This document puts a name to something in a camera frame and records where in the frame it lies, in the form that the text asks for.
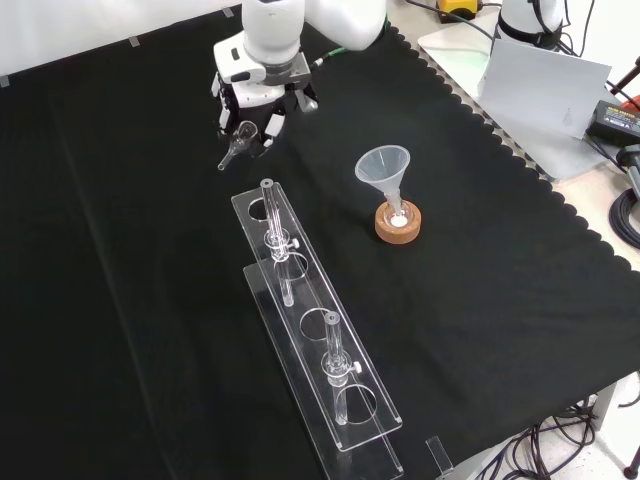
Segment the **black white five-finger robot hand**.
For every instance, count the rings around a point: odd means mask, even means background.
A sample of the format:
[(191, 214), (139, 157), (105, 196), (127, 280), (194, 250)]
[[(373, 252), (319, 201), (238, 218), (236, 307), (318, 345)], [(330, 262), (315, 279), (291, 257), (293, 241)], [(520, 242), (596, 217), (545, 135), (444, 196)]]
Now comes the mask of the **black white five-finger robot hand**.
[(249, 55), (244, 40), (240, 32), (214, 45), (211, 93), (221, 105), (219, 133), (248, 140), (248, 150), (257, 156), (276, 142), (287, 116), (296, 109), (316, 111), (318, 99), (303, 52), (284, 64), (262, 64)]

